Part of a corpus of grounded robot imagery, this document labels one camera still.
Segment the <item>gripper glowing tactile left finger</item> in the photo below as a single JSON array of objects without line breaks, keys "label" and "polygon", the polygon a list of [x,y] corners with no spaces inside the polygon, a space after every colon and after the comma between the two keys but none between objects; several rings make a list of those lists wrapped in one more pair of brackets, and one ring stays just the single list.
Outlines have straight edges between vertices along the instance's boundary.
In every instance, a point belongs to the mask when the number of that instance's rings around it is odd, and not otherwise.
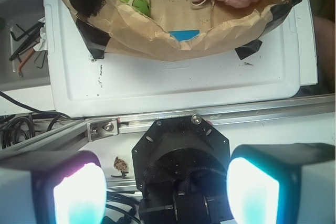
[{"label": "gripper glowing tactile left finger", "polygon": [[107,182],[90,151],[1,151],[1,223],[101,223]]}]

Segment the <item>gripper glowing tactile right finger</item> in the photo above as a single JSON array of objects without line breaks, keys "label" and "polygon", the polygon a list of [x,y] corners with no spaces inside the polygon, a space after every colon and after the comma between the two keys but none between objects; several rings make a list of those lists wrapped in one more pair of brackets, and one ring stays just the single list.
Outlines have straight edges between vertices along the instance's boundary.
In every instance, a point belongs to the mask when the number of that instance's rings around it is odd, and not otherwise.
[{"label": "gripper glowing tactile right finger", "polygon": [[335,146],[240,145],[226,187],[237,223],[335,223]]}]

